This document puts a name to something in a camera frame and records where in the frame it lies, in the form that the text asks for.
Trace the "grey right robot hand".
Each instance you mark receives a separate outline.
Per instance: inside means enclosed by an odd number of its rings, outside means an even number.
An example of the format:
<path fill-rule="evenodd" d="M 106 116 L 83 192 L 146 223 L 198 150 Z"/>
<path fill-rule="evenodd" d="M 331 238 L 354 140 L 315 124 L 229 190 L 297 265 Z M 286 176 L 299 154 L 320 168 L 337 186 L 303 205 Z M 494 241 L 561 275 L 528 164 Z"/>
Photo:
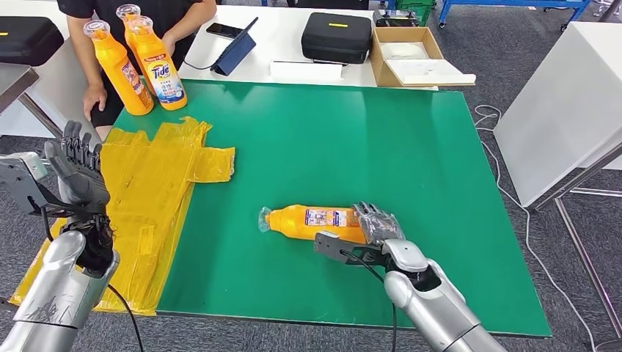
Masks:
<path fill-rule="evenodd" d="M 366 244 L 381 246 L 385 240 L 406 239 L 398 220 L 392 213 L 387 213 L 367 202 L 354 203 L 352 208 Z"/>

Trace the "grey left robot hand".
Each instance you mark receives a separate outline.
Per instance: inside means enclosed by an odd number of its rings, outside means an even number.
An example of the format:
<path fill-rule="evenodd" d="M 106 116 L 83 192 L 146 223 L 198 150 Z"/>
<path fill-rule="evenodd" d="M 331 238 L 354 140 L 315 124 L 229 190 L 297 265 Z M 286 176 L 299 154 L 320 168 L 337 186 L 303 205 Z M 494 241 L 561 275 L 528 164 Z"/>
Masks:
<path fill-rule="evenodd" d="M 91 145 L 92 135 L 70 120 L 59 141 L 47 141 L 45 156 L 58 178 L 61 200 L 67 204 L 103 212 L 110 200 L 101 173 L 102 145 Z"/>

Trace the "person's right hand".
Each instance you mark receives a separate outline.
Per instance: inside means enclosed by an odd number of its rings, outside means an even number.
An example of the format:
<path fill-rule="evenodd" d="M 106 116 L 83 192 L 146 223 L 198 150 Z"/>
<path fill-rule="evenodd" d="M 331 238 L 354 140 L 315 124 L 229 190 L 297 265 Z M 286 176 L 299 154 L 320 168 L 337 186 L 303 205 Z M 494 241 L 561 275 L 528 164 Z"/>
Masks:
<path fill-rule="evenodd" d="M 106 106 L 107 91 L 103 83 L 89 84 L 83 96 L 83 112 L 87 120 L 92 120 L 92 110 L 103 111 Z"/>

